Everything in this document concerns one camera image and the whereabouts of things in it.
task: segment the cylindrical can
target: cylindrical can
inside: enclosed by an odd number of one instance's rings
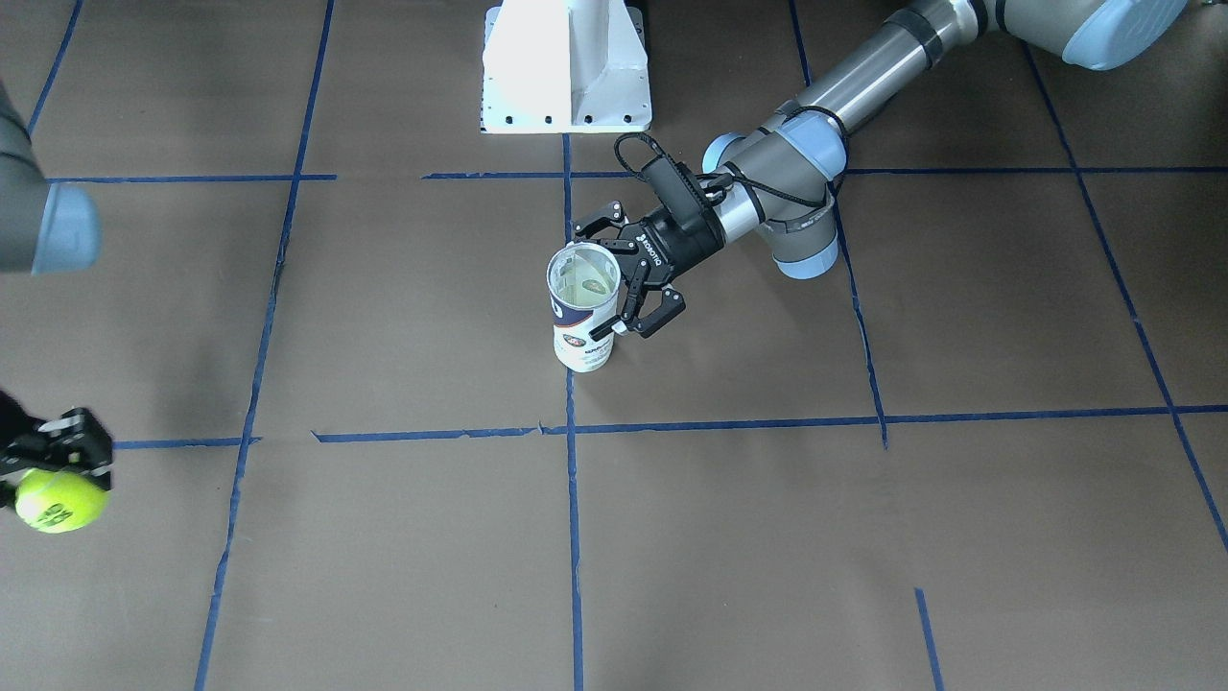
[[[614,315],[621,275],[614,254],[592,242],[567,244],[546,265],[554,355],[573,372],[593,372],[614,350],[614,334],[594,341],[589,331]]]

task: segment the black band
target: black band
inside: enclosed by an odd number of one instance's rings
[[[1011,29],[1006,28],[1006,0],[997,0],[995,2],[993,21],[998,23],[998,29],[1003,33],[1011,33]]]
[[[921,12],[917,12],[912,7],[905,7],[888,17],[885,23],[895,25],[911,33],[912,38],[916,38],[917,43],[925,48],[925,56],[930,63],[930,68],[938,64],[938,60],[942,59],[944,50],[942,37],[938,36],[938,32],[933,29],[933,25]]]
[[[990,12],[985,9],[985,0],[968,0],[976,12],[976,36],[985,36],[990,28]]]
[[[733,171],[733,174],[736,174],[736,176],[745,179],[747,173],[742,172],[742,168],[739,168],[732,161],[726,161],[723,164],[725,164],[725,167],[727,167],[731,171]],[[759,222],[764,222],[765,220],[768,220],[768,216],[764,215],[764,205],[759,203],[759,195],[755,194],[755,190],[749,184],[747,184],[744,182],[740,183],[740,184],[742,184],[742,188],[747,190],[747,195],[750,196],[750,203],[755,205],[755,214],[759,215]]]

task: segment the tennis ball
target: tennis ball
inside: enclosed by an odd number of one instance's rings
[[[72,473],[32,470],[17,485],[17,515],[41,533],[90,525],[107,507],[107,493]]]

